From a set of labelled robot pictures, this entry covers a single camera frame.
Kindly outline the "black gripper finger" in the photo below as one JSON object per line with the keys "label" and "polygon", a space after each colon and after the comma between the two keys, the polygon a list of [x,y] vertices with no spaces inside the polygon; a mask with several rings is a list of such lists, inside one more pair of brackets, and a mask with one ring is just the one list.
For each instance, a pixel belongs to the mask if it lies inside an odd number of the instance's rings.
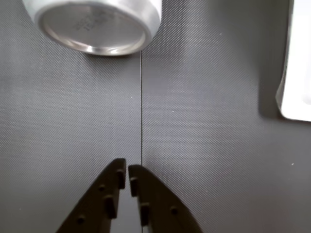
{"label": "black gripper finger", "polygon": [[141,165],[128,167],[140,224],[150,233],[201,233],[187,206],[155,174]]}
{"label": "black gripper finger", "polygon": [[126,160],[109,163],[64,220],[59,233],[109,233],[125,188]]}

